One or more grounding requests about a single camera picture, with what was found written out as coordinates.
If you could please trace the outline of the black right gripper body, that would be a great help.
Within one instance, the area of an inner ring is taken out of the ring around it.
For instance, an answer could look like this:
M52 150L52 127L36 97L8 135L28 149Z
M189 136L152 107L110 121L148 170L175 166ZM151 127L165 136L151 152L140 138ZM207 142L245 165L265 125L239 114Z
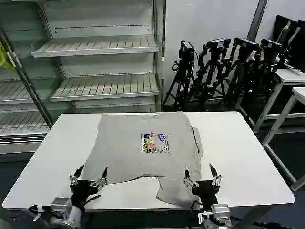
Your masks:
M211 180L197 181L191 188L191 192L200 198L203 208L211 208L212 205L218 204Z

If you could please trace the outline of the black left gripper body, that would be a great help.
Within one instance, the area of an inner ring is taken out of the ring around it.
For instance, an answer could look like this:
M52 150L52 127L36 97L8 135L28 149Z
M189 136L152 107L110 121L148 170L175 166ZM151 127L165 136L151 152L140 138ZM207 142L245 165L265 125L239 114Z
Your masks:
M103 188L90 186L90 180L78 180L77 184L70 185L72 196L71 203L79 210L85 210L85 205L90 201L98 199L101 195L98 194Z

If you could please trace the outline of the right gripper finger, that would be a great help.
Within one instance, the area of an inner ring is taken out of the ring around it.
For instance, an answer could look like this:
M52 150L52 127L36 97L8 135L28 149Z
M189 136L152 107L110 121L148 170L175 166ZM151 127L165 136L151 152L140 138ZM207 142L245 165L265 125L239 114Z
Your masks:
M221 182L221 175L219 175L216 171L216 169L213 167L213 165L210 163L209 164L210 167L210 171L212 173L213 176L213 181L212 181L212 185L213 186L219 186L220 182Z
M197 187L197 183L191 180L190 173L189 173L188 169L185 169L185 171L184 171L183 182L184 182L184 184L186 185L187 188Z

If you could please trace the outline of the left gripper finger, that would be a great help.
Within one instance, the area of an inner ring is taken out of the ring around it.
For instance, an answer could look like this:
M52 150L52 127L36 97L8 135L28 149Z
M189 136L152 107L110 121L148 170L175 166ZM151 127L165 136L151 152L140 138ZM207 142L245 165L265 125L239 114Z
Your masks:
M103 188L107 183L107 167L104 169L102 176L99 177L97 180L91 182L90 186Z
M75 185L77 184L78 178L80 177L82 171L83 171L84 165L82 165L81 167L79 167L73 175L69 175L69 179L70 179L70 185Z

